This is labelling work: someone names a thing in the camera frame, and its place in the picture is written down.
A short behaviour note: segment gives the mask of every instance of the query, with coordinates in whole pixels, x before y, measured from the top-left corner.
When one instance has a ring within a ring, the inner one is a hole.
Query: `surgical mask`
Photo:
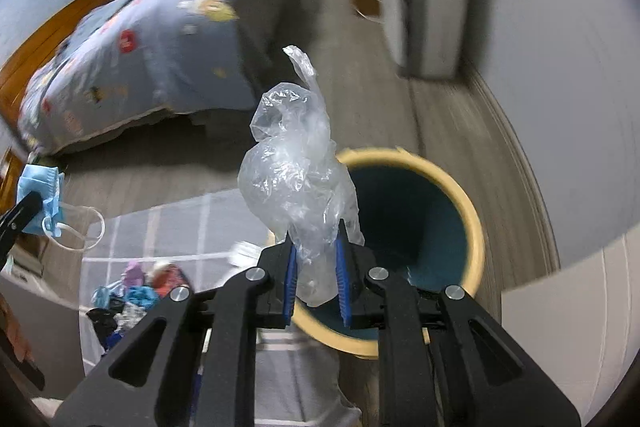
[[[22,171],[22,176],[18,180],[17,201],[20,201],[29,192],[37,192],[42,197],[42,210],[24,227],[23,232],[34,233],[37,235],[46,235],[49,239],[63,250],[67,251],[85,251],[94,248],[104,235],[104,218],[92,206],[73,206],[63,203],[62,187],[65,180],[63,172],[59,172],[57,167],[45,167],[42,165],[26,165]],[[63,223],[63,209],[80,209],[90,212],[98,217],[101,224],[100,235],[95,238],[89,238],[93,241],[84,248],[69,248],[61,245],[55,237],[62,235],[62,230],[66,230],[83,241],[87,241],[87,237],[82,235],[73,227]]]

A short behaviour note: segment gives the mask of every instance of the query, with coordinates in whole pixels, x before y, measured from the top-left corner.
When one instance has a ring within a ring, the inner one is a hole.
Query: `gray checkered cloth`
[[[98,225],[89,229],[97,235]],[[102,348],[84,312],[100,285],[118,280],[132,260],[149,271],[157,261],[183,270],[196,291],[215,288],[231,269],[235,243],[263,245],[268,230],[246,207],[237,189],[205,194],[108,219],[100,244],[82,260],[79,301],[84,370]],[[352,427],[360,410],[338,388],[338,356],[295,326],[262,330],[255,363],[256,426]]]

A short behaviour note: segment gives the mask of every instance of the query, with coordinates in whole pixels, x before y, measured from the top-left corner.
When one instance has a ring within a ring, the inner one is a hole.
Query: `bed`
[[[56,154],[174,114],[251,109],[287,0],[75,0],[0,71],[0,111]]]

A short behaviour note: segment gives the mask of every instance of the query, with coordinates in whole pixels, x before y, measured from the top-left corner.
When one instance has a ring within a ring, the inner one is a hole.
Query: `blue bedding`
[[[160,110],[255,107],[242,68],[248,28],[233,3],[115,0],[93,10],[28,84],[18,128],[29,147],[56,153]]]

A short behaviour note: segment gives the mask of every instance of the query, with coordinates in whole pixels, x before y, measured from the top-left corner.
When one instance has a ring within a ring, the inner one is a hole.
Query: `yellow rim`
[[[411,154],[404,149],[345,149],[337,155],[338,161],[347,168],[359,168],[373,165],[386,165],[409,169],[435,183],[453,202],[466,233],[466,264],[462,275],[461,286],[469,295],[475,295],[482,280],[484,270],[484,236],[482,225],[476,209],[460,185],[437,165]],[[306,334],[327,346],[353,353],[365,359],[378,357],[378,342],[365,341],[348,337],[334,331],[317,320],[300,302],[293,311],[293,322]],[[428,335],[424,330],[425,342]]]

